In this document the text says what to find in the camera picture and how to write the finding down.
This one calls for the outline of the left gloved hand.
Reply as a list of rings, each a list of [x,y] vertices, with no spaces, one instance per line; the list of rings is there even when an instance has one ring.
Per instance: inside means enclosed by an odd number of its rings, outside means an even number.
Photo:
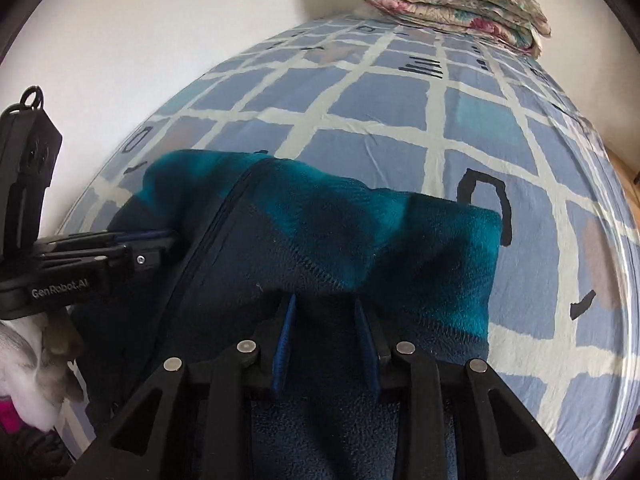
[[[62,308],[1,323],[1,395],[27,425],[50,431],[66,400],[84,392],[70,363],[84,343]]]

